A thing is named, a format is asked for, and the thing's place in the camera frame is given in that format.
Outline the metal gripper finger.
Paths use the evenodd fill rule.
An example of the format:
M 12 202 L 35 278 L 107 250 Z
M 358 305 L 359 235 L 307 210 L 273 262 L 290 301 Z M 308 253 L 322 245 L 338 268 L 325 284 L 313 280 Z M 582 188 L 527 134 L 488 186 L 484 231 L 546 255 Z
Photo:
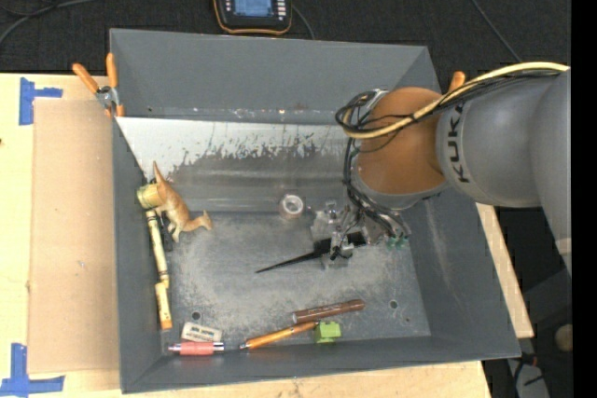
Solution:
M 324 254 L 320 262 L 324 270 L 343 268 L 354 255 L 354 245 L 350 243 L 347 237 L 342 239 L 332 238 L 326 240 Z
M 343 233 L 348 224 L 349 208 L 338 204 L 335 200 L 328 200 L 321 209 L 314 212 L 311 225 L 313 240 L 331 239 L 334 233 Z

